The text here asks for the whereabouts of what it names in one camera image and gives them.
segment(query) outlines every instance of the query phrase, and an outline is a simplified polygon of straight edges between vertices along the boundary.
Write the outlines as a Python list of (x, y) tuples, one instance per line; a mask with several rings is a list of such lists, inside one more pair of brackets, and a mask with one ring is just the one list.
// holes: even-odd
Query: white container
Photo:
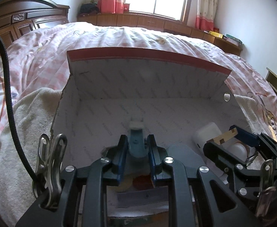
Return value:
[(197, 145), (197, 147), (201, 150), (203, 153), (203, 147), (207, 141), (209, 141), (212, 138), (215, 138), (219, 135), (221, 135), (221, 131), (218, 128), (218, 126), (211, 122), (207, 124), (206, 126), (198, 129), (194, 135), (192, 136), (194, 143)]
[(227, 150), (234, 154), (237, 158), (241, 159), (243, 162), (245, 162), (248, 158), (248, 153), (245, 146), (239, 142), (230, 145)]

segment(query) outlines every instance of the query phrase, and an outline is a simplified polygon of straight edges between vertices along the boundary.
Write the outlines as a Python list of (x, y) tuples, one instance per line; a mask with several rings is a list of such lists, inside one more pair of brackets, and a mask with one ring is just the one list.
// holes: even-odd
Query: black cable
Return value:
[(20, 144), (20, 140), (17, 133), (17, 128), (15, 124), (14, 112), (12, 109), (12, 96), (10, 91), (10, 77), (9, 77), (9, 62), (8, 56), (6, 52), (5, 45), (3, 43), (2, 38), (0, 37), (0, 56), (3, 65), (3, 76), (4, 76), (4, 94), (5, 94), (5, 103), (6, 103), (6, 110), (7, 110), (7, 118), (9, 123), (10, 132), (12, 134), (12, 140), (14, 141), (17, 153), (20, 157), (21, 162), (23, 163), (26, 171), (32, 178), (34, 182), (38, 182), (38, 178), (33, 171), (32, 167), (30, 166), (26, 156), (23, 152), (22, 146)]

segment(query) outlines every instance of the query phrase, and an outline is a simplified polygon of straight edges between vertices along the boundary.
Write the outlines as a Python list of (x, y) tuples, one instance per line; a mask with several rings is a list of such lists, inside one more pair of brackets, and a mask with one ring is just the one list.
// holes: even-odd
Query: pink checkered bedsheet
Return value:
[[(172, 51), (208, 60), (232, 70), (226, 84), (233, 94), (252, 97), (258, 118), (268, 134), (268, 123), (277, 135), (277, 97), (248, 63), (225, 54), (200, 39), (130, 27), (98, 27), (85, 22), (34, 30), (8, 48), (12, 101), (41, 88), (63, 89), (69, 77), (66, 51), (88, 47), (142, 47)], [(7, 124), (0, 61), (0, 135)]]

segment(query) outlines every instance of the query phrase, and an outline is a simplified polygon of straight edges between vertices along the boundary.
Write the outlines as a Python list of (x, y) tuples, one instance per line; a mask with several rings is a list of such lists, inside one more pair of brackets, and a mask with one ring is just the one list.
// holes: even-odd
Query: metal clip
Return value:
[(32, 183), (35, 198), (38, 198), (48, 186), (49, 198), (44, 208), (55, 207), (59, 199), (62, 187), (60, 182), (60, 170), (67, 146), (67, 137), (64, 134), (57, 135), (50, 151), (50, 140), (46, 134), (42, 134), (38, 145), (38, 158), (36, 175), (39, 182)]
[(39, 183), (32, 182), (32, 190), (35, 198), (45, 190), (45, 183), (47, 178), (47, 161), (50, 153), (50, 141), (46, 134), (42, 134), (39, 139), (38, 156), (36, 164), (36, 175)]
[(258, 156), (258, 151), (256, 150), (252, 156), (246, 159), (245, 161), (246, 165), (249, 166), (250, 164), (252, 164), (253, 161), (257, 158), (257, 156)]
[(276, 187), (273, 186), (274, 169), (274, 161), (272, 159), (266, 160), (260, 168), (260, 188), (256, 217), (264, 217), (267, 214), (272, 196), (276, 191)]

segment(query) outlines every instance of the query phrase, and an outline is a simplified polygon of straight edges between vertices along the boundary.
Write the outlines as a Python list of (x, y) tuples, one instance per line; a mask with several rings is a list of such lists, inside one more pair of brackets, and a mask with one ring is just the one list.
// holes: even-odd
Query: cardboard piece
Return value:
[[(186, 144), (200, 155), (191, 137), (207, 123), (215, 122), (222, 132), (234, 124), (250, 130), (224, 83), (231, 70), (217, 64), (144, 48), (80, 49), (67, 57), (70, 77), (51, 128), (52, 138), (59, 133), (68, 138), (62, 168), (99, 159), (121, 134), (129, 135), (133, 117), (143, 119), (144, 137), (154, 134), (158, 146)], [(225, 93), (230, 94), (227, 102)], [(114, 217), (168, 211), (167, 202), (117, 208), (112, 189), (107, 204), (108, 216)]]

